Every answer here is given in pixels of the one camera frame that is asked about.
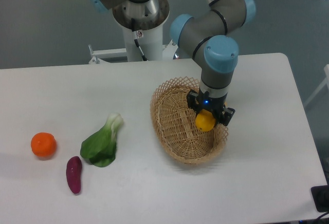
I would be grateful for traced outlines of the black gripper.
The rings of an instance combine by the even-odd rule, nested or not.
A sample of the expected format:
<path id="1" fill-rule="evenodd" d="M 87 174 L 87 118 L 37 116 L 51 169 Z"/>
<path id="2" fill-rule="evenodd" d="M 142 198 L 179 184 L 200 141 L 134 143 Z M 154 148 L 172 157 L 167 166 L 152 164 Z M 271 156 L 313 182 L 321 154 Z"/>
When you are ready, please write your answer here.
<path id="1" fill-rule="evenodd" d="M 196 112 L 195 116 L 197 116 L 201 110 L 204 109 L 211 112 L 215 118 L 219 118 L 219 124 L 228 126 L 235 114 L 235 109 L 225 106 L 226 98 L 227 94 L 220 98 L 213 98 L 207 96 L 201 91 L 198 93 L 195 90 L 190 89 L 187 94 L 187 105 L 189 109 L 192 109 Z"/>

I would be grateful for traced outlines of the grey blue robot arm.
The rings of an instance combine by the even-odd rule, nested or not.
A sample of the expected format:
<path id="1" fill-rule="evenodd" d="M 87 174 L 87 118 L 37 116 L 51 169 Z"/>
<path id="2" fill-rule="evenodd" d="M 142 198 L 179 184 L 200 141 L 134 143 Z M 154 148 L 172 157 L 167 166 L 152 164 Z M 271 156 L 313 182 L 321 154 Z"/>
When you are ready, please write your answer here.
<path id="1" fill-rule="evenodd" d="M 169 17 L 167 0 L 91 0 L 99 11 L 110 10 L 122 28 L 127 59 L 163 59 L 162 27 Z M 234 109 L 226 97 L 236 68 L 239 47 L 228 33 L 255 16 L 254 0 L 207 0 L 209 11 L 199 18 L 178 16 L 170 27 L 172 42 L 201 68 L 198 91 L 187 94 L 188 107 L 196 113 L 196 126 L 228 125 Z"/>

